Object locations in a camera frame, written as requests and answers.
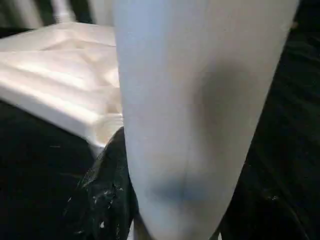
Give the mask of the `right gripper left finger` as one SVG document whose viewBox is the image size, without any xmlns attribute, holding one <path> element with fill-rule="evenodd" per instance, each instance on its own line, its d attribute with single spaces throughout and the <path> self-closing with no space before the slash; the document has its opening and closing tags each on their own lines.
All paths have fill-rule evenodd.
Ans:
<svg viewBox="0 0 320 240">
<path fill-rule="evenodd" d="M 137 211 L 120 127 L 70 196 L 63 226 L 72 240 L 126 240 Z"/>
</svg>

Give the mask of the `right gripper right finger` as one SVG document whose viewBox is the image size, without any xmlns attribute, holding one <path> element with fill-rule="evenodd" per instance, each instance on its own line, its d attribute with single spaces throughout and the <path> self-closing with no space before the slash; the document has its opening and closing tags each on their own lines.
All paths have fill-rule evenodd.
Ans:
<svg viewBox="0 0 320 240">
<path fill-rule="evenodd" d="M 318 240 L 320 226 L 260 162 L 246 161 L 219 226 L 223 240 Z"/>
</svg>

